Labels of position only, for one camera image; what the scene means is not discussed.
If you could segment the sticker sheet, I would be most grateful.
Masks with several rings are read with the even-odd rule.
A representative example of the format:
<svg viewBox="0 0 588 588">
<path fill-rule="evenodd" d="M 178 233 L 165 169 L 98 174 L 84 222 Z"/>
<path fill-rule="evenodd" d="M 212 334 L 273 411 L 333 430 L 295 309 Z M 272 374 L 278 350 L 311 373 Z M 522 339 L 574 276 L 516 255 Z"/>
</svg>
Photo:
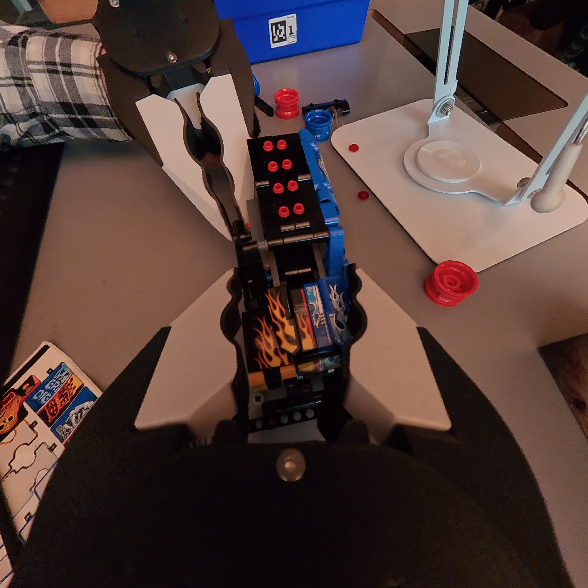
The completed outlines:
<svg viewBox="0 0 588 588">
<path fill-rule="evenodd" d="M 1 388 L 1 486 L 25 542 L 59 457 L 102 392 L 49 342 Z"/>
</svg>

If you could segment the black perforated chair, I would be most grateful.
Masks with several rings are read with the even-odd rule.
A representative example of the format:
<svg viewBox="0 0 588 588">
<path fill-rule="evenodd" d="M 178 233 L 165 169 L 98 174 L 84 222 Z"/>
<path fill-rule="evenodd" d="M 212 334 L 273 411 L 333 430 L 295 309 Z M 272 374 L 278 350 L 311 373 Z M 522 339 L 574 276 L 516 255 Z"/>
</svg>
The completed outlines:
<svg viewBox="0 0 588 588">
<path fill-rule="evenodd" d="M 1 152 L 1 376 L 6 376 L 61 163 L 63 143 Z"/>
</svg>

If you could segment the person's left forearm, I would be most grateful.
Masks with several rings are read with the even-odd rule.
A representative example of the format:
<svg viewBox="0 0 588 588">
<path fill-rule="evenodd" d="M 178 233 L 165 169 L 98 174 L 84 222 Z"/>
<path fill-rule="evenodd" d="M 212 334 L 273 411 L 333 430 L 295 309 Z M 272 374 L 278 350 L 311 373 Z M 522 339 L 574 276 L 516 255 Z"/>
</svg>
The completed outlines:
<svg viewBox="0 0 588 588">
<path fill-rule="evenodd" d="M 70 139 L 131 141 L 116 117 L 99 40 L 1 22 L 1 150 Z"/>
</svg>

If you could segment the white book stand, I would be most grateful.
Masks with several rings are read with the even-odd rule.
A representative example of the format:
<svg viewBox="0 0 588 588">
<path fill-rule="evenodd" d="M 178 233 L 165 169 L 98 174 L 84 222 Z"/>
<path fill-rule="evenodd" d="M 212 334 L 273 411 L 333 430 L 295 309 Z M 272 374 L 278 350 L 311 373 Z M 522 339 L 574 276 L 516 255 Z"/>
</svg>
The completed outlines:
<svg viewBox="0 0 588 588">
<path fill-rule="evenodd" d="M 331 140 L 425 254 L 478 272 L 587 219 L 566 186 L 587 135 L 587 97 L 531 173 L 528 157 L 455 106 L 466 12 L 467 1 L 445 2 L 433 99 L 346 124 Z"/>
</svg>

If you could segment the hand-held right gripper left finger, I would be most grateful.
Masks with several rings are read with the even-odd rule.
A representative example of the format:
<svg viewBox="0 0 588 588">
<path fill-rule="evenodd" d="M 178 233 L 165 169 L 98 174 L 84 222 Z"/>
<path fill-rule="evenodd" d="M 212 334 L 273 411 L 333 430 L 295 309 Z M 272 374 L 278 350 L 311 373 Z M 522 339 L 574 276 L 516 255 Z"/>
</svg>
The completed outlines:
<svg viewBox="0 0 588 588">
<path fill-rule="evenodd" d="M 249 383 L 237 334 L 242 288 L 227 271 L 172 322 L 136 417 L 138 429 L 184 424 L 198 442 L 238 417 L 246 428 Z"/>
</svg>

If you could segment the brick-built toy truck model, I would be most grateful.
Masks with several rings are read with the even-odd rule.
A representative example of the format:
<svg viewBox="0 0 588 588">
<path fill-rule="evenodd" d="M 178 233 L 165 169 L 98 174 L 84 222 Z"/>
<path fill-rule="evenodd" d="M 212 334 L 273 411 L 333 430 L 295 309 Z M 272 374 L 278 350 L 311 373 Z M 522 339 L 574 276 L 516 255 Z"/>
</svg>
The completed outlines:
<svg viewBox="0 0 588 588">
<path fill-rule="evenodd" d="M 247 140 L 254 197 L 234 223 L 243 306 L 238 367 L 252 435 L 321 417 L 348 370 L 349 261 L 340 210 L 307 130 Z"/>
</svg>

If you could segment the black connector piece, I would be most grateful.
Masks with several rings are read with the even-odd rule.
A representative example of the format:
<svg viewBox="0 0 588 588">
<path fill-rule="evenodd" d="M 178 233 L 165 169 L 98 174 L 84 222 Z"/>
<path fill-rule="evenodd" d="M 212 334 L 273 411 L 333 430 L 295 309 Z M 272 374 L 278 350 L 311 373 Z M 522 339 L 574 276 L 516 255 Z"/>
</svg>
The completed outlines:
<svg viewBox="0 0 588 588">
<path fill-rule="evenodd" d="M 307 114 L 308 112 L 320 109 L 324 111 L 337 111 L 338 116 L 345 116 L 350 114 L 350 106 L 349 102 L 346 99 L 334 99 L 328 102 L 321 102 L 318 104 L 310 103 L 305 105 L 301 108 L 303 114 Z"/>
</svg>

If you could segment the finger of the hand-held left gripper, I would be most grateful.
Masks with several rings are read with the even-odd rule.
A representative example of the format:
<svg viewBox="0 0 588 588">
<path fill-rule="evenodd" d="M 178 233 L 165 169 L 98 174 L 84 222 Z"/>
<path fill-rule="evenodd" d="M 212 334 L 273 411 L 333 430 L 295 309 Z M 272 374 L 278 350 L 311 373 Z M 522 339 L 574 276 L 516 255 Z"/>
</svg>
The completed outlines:
<svg viewBox="0 0 588 588">
<path fill-rule="evenodd" d="M 231 74 L 212 77 L 198 95 L 201 121 L 214 128 L 222 147 L 222 163 L 230 172 L 233 191 L 244 223 L 249 220 L 247 201 L 252 199 L 252 166 L 245 119 Z"/>
<path fill-rule="evenodd" d="M 135 104 L 165 173 L 206 220 L 226 239 L 233 241 L 230 224 L 225 221 L 213 192 L 205 182 L 203 168 L 188 148 L 187 126 L 190 120 L 181 105 L 158 95 L 147 96 Z"/>
</svg>

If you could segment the red toy wheel rim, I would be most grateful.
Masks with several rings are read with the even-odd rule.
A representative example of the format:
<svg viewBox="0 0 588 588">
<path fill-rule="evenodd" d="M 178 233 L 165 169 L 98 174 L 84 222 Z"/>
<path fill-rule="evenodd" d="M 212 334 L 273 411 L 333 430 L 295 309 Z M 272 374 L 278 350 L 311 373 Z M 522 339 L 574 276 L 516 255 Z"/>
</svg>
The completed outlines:
<svg viewBox="0 0 588 588">
<path fill-rule="evenodd" d="M 444 261 L 426 278 L 423 290 L 433 303 L 453 307 L 471 296 L 479 287 L 475 271 L 460 261 Z"/>
<path fill-rule="evenodd" d="M 281 120 L 292 120 L 299 115 L 299 93 L 293 88 L 283 88 L 274 94 L 275 115 Z"/>
</svg>

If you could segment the blue storage bin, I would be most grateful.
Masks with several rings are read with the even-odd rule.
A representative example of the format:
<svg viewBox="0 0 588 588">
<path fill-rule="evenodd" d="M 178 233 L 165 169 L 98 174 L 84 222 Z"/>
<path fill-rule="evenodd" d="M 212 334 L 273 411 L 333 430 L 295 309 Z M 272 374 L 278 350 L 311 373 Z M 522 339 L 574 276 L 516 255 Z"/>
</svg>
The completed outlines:
<svg viewBox="0 0 588 588">
<path fill-rule="evenodd" d="M 215 1 L 251 64 L 357 43 L 369 1 Z"/>
</svg>

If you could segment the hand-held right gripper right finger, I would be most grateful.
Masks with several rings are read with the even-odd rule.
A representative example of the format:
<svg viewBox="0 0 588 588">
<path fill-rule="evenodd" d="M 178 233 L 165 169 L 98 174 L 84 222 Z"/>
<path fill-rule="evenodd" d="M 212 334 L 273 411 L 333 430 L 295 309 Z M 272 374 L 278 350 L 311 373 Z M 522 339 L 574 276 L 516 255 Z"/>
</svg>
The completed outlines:
<svg viewBox="0 0 588 588">
<path fill-rule="evenodd" d="M 452 423 L 416 323 L 363 271 L 348 267 L 351 338 L 326 377 L 322 435 L 336 440 L 349 419 L 386 444 L 398 426 L 445 436 Z"/>
</svg>

